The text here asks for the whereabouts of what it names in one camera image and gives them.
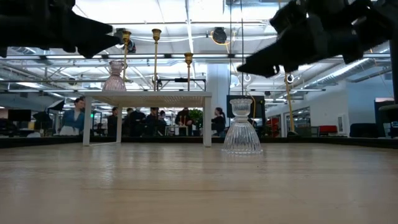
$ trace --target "potted plant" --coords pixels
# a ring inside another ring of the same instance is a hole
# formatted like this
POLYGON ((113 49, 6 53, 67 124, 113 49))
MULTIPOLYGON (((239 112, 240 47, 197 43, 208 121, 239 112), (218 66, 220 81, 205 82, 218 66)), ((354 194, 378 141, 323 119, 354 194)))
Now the potted plant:
POLYGON ((203 127, 203 112, 198 109, 190 110, 189 117, 192 119, 193 123, 197 127, 196 130, 193 130, 193 135, 200 136, 199 129, 203 127))

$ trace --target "white table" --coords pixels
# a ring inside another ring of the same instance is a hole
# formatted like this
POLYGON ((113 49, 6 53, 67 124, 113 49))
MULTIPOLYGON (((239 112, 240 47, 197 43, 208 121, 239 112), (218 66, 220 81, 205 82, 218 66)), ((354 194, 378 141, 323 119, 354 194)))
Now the white table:
MULTIPOLYGON (((123 107, 203 107, 203 144, 211 147, 211 92, 208 91, 101 91, 85 93, 83 145, 90 145, 91 104, 93 99, 123 107)), ((122 138, 122 116, 118 116, 116 143, 122 138)))

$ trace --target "pillar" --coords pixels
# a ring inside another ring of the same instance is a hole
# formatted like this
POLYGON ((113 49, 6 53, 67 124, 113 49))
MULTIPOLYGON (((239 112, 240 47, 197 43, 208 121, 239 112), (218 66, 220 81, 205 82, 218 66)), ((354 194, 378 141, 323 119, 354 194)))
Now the pillar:
POLYGON ((394 101, 398 104, 398 39, 390 40, 390 56, 392 69, 392 89, 394 91, 394 101))
POLYGON ((223 109, 225 115, 227 114, 226 96, 229 92, 229 65, 228 64, 208 64, 206 90, 212 93, 211 110, 214 111, 216 107, 223 109))

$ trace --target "pink glass vase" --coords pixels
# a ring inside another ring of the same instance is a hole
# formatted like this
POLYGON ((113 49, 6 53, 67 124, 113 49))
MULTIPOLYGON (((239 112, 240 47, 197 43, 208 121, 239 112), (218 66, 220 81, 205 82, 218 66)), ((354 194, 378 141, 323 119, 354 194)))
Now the pink glass vase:
POLYGON ((109 63, 111 76, 102 87, 102 91, 127 91, 123 78, 120 73, 123 71, 124 63, 122 61, 113 61, 109 63))

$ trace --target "clear glass vase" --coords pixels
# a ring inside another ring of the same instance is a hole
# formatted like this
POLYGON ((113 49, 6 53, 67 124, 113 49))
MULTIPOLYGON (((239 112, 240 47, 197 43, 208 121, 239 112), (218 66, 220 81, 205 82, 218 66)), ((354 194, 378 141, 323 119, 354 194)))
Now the clear glass vase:
POLYGON ((235 99, 232 104, 232 113, 235 115, 234 123, 225 137, 223 151, 233 154, 261 153, 261 144, 257 132, 248 121, 250 114, 250 99, 235 99))
POLYGON ((111 76, 105 82, 102 91, 127 91, 126 84, 124 84, 123 78, 120 77, 124 63, 122 61, 112 61, 109 65, 111 76))

